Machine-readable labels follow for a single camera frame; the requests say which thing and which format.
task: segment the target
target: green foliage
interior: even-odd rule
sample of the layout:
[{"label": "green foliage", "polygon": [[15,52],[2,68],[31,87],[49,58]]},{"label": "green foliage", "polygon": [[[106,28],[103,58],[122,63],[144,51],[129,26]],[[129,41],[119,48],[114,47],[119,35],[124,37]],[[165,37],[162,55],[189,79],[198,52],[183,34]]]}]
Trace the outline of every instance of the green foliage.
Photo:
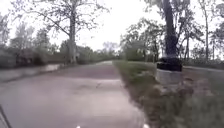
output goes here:
[{"label": "green foliage", "polygon": [[[88,46],[77,46],[77,62],[79,64],[88,64],[105,60],[118,59],[115,52],[116,43],[104,43],[102,50],[93,51]],[[60,55],[63,57],[64,62],[68,61],[68,41],[63,41],[60,47]]]},{"label": "green foliage", "polygon": [[40,29],[37,32],[35,41],[34,41],[34,47],[37,52],[47,52],[50,50],[50,39],[47,35],[47,30],[46,29]]},{"label": "green foliage", "polygon": [[28,27],[25,22],[22,22],[16,29],[16,37],[10,41],[10,47],[19,50],[33,47],[33,32],[33,27]]},{"label": "green foliage", "polygon": [[127,34],[121,39],[121,48],[125,59],[134,61],[158,60],[164,26],[156,21],[140,19],[137,24],[131,25]]}]

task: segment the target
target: dark object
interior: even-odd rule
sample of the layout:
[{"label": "dark object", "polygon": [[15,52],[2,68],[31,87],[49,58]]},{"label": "dark object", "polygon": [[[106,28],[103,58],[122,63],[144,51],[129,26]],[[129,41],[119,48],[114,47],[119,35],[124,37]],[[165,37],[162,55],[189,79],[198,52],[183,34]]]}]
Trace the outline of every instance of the dark object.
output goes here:
[{"label": "dark object", "polygon": [[2,118],[3,118],[2,121],[4,121],[4,123],[7,125],[7,128],[12,128],[12,126],[10,125],[9,120],[8,120],[8,118],[6,117],[6,115],[5,115],[5,113],[4,113],[4,110],[3,110],[3,108],[2,108],[1,105],[0,105],[0,114],[1,114],[1,116],[2,116]]},{"label": "dark object", "polygon": [[182,62],[178,58],[161,58],[157,63],[157,69],[181,72]]},{"label": "dark object", "polygon": [[35,55],[33,58],[33,64],[40,66],[40,65],[44,65],[45,62],[40,55]]}]

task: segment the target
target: tree branch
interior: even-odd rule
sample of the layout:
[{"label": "tree branch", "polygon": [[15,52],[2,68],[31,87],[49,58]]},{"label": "tree branch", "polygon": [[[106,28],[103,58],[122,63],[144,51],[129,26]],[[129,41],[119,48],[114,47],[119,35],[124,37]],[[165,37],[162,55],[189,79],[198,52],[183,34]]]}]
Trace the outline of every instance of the tree branch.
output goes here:
[{"label": "tree branch", "polygon": [[185,24],[185,21],[181,21],[181,25],[179,27],[179,33],[177,35],[177,41],[179,41],[179,39],[180,39],[180,35],[182,33],[182,29],[183,29],[184,24]]},{"label": "tree branch", "polygon": [[61,31],[63,31],[65,34],[67,34],[67,35],[69,36],[69,33],[68,33],[65,29],[63,29],[63,28],[57,23],[57,21],[54,21],[53,19],[51,19],[50,17],[48,17],[48,16],[45,15],[44,13],[41,13],[41,12],[38,12],[38,11],[30,11],[30,12],[28,12],[28,11],[26,11],[26,10],[24,10],[24,11],[25,11],[26,13],[37,13],[37,14],[43,16],[44,18],[47,18],[47,19],[50,20],[52,23],[54,23],[58,28],[60,28]]}]

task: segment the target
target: post base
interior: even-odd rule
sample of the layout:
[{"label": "post base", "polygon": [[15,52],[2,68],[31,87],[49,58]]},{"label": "post base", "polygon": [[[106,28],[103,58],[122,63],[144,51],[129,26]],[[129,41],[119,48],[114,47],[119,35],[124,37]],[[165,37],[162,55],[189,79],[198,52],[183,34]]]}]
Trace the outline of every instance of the post base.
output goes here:
[{"label": "post base", "polygon": [[182,63],[178,58],[161,58],[157,63],[156,80],[163,85],[183,81]]}]

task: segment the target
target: tree trunk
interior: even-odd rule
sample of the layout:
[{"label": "tree trunk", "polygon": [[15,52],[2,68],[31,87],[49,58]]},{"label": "tree trunk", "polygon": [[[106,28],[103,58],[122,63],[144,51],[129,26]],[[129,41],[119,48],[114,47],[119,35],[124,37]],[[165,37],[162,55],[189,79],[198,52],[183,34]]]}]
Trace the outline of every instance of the tree trunk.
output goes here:
[{"label": "tree trunk", "polygon": [[175,35],[175,29],[173,26],[173,13],[172,13],[172,7],[170,5],[169,0],[163,0],[163,10],[165,13],[165,19],[166,19],[166,56],[168,58],[176,58],[176,45],[177,45],[177,37]]},{"label": "tree trunk", "polygon": [[206,45],[206,60],[208,60],[208,56],[209,56],[209,49],[208,49],[208,15],[207,15],[207,11],[204,10],[204,14],[205,14],[205,36],[206,36],[206,40],[205,40],[205,45]]},{"label": "tree trunk", "polygon": [[184,60],[189,60],[189,37],[187,38],[187,46],[186,46],[186,51],[184,55]]},{"label": "tree trunk", "polygon": [[148,61],[148,57],[147,57],[147,48],[146,48],[146,41],[143,42],[143,56],[144,56],[144,61],[147,62]]},{"label": "tree trunk", "polygon": [[215,41],[213,41],[212,55],[213,55],[213,60],[215,60]]},{"label": "tree trunk", "polygon": [[75,44],[75,11],[76,1],[72,3],[72,10],[70,16],[70,32],[69,32],[69,63],[76,63],[76,44]]},{"label": "tree trunk", "polygon": [[158,61],[158,57],[159,57],[159,50],[158,50],[158,47],[156,45],[156,41],[154,41],[154,45],[155,45],[155,53],[154,53],[154,58],[155,58],[155,62]]}]

